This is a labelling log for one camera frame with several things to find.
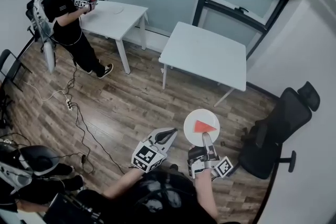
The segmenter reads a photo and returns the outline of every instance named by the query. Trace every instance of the red triangle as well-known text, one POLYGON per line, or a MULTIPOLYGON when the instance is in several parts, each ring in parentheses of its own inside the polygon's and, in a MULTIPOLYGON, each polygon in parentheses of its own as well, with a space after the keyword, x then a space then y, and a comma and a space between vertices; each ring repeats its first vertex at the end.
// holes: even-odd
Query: red triangle
POLYGON ((197 120, 194 126, 194 133, 208 133, 217 130, 216 128, 197 120))

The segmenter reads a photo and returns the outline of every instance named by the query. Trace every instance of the window handle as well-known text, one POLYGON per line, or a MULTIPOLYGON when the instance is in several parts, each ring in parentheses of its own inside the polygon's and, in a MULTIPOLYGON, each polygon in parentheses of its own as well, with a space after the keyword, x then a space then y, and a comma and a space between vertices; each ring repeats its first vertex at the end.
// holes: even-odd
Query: window handle
POLYGON ((241 13, 244 13, 244 11, 248 12, 247 9, 243 8, 243 7, 239 7, 239 8, 235 8, 235 10, 241 12, 241 13))

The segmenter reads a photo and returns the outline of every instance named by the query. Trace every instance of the power strip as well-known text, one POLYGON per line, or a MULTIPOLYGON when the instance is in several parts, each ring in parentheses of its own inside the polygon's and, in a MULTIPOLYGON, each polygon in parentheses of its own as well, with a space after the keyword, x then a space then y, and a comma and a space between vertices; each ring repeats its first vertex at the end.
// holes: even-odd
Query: power strip
POLYGON ((72 111, 72 105, 71 105, 70 99, 67 99, 67 107, 68 107, 68 110, 72 111))

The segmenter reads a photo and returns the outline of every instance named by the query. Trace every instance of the person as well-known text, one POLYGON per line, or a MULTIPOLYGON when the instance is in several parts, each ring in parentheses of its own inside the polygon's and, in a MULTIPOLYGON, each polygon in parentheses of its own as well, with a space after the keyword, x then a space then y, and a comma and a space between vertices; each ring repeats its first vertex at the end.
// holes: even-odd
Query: person
POLYGON ((43 0, 44 11, 54 24, 54 40, 69 51, 84 71, 96 73, 99 79, 113 70, 113 64, 103 66, 97 59, 94 49, 89 44, 79 24, 81 15, 90 12, 89 7, 77 9, 73 0, 43 0))
POLYGON ((195 186, 165 162, 145 174, 133 168, 102 194, 82 190, 76 199, 104 223, 217 223, 211 170, 197 174, 195 186))

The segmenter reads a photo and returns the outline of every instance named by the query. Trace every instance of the human arm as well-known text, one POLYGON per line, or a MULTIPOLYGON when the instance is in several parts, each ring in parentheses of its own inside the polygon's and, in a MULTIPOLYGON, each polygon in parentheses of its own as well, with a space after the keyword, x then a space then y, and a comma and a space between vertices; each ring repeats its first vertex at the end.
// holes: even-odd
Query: human arm
POLYGON ((17 210, 24 212, 46 212, 48 211, 48 206, 34 204, 29 201, 19 200, 16 204, 17 210))
POLYGON ((64 15, 57 17, 56 20, 60 26, 66 26, 77 20, 82 14, 90 11, 90 8, 80 8, 72 13, 65 13, 64 15))
POLYGON ((203 172, 196 174, 195 188, 198 203, 213 219, 217 220, 218 210, 212 191, 211 169, 205 169, 203 172))
POLYGON ((143 170, 134 168, 124 174, 114 185, 103 192, 103 196, 108 199, 115 199, 134 186, 144 174, 143 170))

